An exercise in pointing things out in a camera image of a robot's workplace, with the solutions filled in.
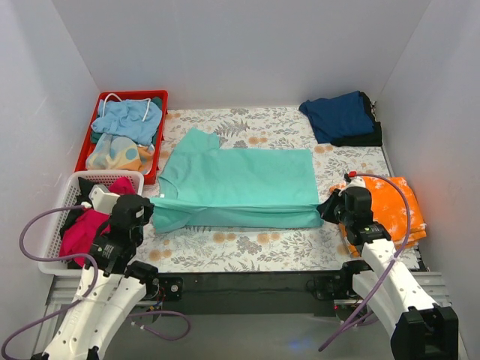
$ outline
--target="white basket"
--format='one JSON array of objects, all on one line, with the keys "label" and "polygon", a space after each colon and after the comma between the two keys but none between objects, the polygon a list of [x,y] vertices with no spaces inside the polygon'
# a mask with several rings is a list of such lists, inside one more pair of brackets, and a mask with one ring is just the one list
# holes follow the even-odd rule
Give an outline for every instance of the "white basket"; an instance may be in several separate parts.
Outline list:
[{"label": "white basket", "polygon": [[[76,196],[80,195],[80,188],[78,185],[78,178],[84,178],[92,182],[104,184],[107,187],[113,184],[118,178],[126,177],[130,180],[136,193],[141,195],[143,190],[143,175],[137,171],[129,170],[88,170],[75,172],[68,178],[65,185],[63,196],[57,203],[58,207],[73,206],[77,201]],[[43,246],[43,257],[57,257],[62,244],[60,237],[60,229],[67,219],[68,211],[56,212],[52,215],[52,221],[49,223],[49,228],[46,232],[46,238]],[[66,262],[39,262],[38,268],[45,274],[53,274],[58,276],[80,276],[81,270],[73,270],[67,268]]]}]

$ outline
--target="pink cloth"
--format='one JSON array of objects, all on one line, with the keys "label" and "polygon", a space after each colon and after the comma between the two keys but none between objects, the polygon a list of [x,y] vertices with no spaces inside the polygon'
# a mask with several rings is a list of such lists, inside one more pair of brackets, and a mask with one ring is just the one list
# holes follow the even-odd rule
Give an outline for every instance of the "pink cloth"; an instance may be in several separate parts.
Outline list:
[{"label": "pink cloth", "polygon": [[[108,190],[118,195],[136,194],[130,180],[125,177],[117,179],[109,186]],[[107,221],[108,218],[109,215],[102,214],[91,208],[85,210],[85,212],[76,219],[75,224],[65,231],[58,255],[64,257],[71,254],[88,253],[95,240],[98,227]],[[102,234],[109,230],[110,227],[108,226]],[[85,264],[85,258],[83,257],[76,257],[74,261],[80,266]]]}]

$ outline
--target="turquoise shirt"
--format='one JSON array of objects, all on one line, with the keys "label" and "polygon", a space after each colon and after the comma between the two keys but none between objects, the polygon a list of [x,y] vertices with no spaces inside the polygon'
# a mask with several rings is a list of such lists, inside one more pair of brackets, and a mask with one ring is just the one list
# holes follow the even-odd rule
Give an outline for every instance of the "turquoise shirt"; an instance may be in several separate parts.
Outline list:
[{"label": "turquoise shirt", "polygon": [[191,129],[163,169],[154,226],[319,227],[310,150],[220,149],[215,133]]}]

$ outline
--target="floral tablecloth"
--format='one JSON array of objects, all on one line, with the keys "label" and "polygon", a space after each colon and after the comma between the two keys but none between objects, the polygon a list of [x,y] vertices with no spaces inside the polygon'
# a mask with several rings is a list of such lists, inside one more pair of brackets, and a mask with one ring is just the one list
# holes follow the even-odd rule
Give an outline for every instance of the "floral tablecloth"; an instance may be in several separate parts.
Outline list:
[{"label": "floral tablecloth", "polygon": [[[319,201],[343,181],[348,170],[389,174],[382,149],[319,145],[308,119],[293,107],[170,111],[166,115],[159,160],[160,172],[187,131],[215,132],[223,148],[310,149]],[[143,196],[159,195],[158,182]],[[136,258],[161,272],[251,272],[336,270],[351,259],[337,225],[317,229],[240,229],[191,226],[165,234],[145,227]],[[418,268],[416,251],[402,261]]]}]

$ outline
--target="red basket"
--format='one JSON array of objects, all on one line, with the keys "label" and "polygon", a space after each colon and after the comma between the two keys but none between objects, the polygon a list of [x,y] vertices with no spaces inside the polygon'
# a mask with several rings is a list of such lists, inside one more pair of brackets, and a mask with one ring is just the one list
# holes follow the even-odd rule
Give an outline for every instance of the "red basket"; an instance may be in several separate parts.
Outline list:
[{"label": "red basket", "polygon": [[[95,121],[97,118],[97,111],[98,111],[98,104],[100,100],[104,100],[108,94],[114,91],[109,92],[102,92],[98,95],[97,104],[93,110],[93,114],[91,115],[90,125],[92,122]],[[151,91],[120,91],[116,92],[115,94],[118,95],[119,98],[122,100],[142,100],[145,98],[155,98],[158,97],[162,99],[162,119],[160,121],[160,126],[158,127],[158,135],[157,135],[157,143],[154,144],[155,146],[155,153],[153,155],[153,165],[151,170],[148,174],[144,175],[145,184],[152,185],[157,180],[157,164],[158,164],[158,156],[160,155],[160,147],[162,143],[162,139],[164,138],[164,125],[165,125],[165,115],[167,114],[167,100],[168,100],[168,92],[165,90],[151,90]],[[115,97],[109,97],[109,101],[117,101]],[[92,127],[88,126],[87,134],[85,135],[85,140],[83,140],[82,150],[80,150],[80,155],[78,157],[78,161],[76,162],[75,171],[83,171],[86,170],[85,162],[89,155],[95,149],[95,144],[92,144],[90,141],[90,135],[92,134]]]}]

